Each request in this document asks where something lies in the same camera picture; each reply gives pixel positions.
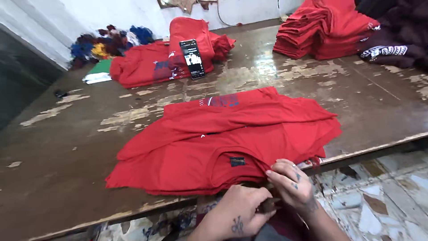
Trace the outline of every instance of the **dark doorway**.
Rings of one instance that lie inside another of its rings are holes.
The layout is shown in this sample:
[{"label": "dark doorway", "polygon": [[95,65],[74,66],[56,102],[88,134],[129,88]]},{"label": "dark doorway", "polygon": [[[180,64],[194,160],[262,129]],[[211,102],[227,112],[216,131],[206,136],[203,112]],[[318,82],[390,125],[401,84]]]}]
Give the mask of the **dark doorway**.
[{"label": "dark doorway", "polygon": [[0,28],[0,130],[62,73]]}]

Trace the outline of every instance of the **mosaic floor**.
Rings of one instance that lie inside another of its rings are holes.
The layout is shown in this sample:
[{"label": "mosaic floor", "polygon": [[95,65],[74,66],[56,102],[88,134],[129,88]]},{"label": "mosaic floor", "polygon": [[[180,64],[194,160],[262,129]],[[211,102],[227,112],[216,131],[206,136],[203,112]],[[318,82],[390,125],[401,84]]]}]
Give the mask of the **mosaic floor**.
[{"label": "mosaic floor", "polygon": [[[368,160],[312,181],[319,202],[353,241],[428,241],[428,153]],[[98,240],[160,241],[173,223],[184,228],[185,240],[195,220],[196,207],[185,208],[108,226]]]}]

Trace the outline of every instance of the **smartphone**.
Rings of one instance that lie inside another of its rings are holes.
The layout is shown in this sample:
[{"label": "smartphone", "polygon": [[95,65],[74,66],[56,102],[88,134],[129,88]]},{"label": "smartphone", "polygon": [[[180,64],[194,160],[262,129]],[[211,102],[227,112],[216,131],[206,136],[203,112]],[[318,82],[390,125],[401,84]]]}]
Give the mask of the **smartphone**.
[{"label": "smartphone", "polygon": [[192,79],[205,77],[204,66],[202,66],[201,54],[195,39],[180,41],[181,51],[189,67]]}]

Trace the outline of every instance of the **worn table surface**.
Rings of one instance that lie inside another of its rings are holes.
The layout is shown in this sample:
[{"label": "worn table surface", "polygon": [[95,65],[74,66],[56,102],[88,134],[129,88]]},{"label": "worn table surface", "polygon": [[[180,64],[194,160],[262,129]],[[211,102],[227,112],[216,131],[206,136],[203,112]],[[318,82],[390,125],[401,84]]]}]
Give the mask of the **worn table surface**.
[{"label": "worn table surface", "polygon": [[[170,103],[266,86],[313,98],[339,114],[343,129],[325,147],[324,162],[428,135],[428,76],[357,56],[291,60],[272,53],[277,29],[228,33],[237,39],[229,60],[203,79],[126,90],[114,81],[84,84],[88,69],[68,72],[0,134],[2,239],[43,236],[179,201],[104,188],[116,153]],[[72,92],[59,100],[56,89]],[[13,162],[21,163],[7,167]]]}]

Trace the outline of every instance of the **wrist tattoo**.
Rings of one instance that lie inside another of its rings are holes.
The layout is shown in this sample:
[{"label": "wrist tattoo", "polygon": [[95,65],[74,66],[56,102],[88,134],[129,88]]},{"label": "wrist tattoo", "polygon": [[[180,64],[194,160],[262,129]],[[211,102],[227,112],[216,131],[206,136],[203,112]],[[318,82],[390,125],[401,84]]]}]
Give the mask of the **wrist tattoo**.
[{"label": "wrist tattoo", "polygon": [[235,223],[234,225],[232,225],[232,232],[233,233],[238,233],[238,235],[242,236],[244,235],[244,224],[241,221],[241,216],[238,216],[237,218],[233,219],[233,222]]},{"label": "wrist tattoo", "polygon": [[312,197],[309,198],[309,200],[305,203],[305,207],[310,213],[314,213],[316,210],[318,210],[318,204],[314,195],[312,195]]}]

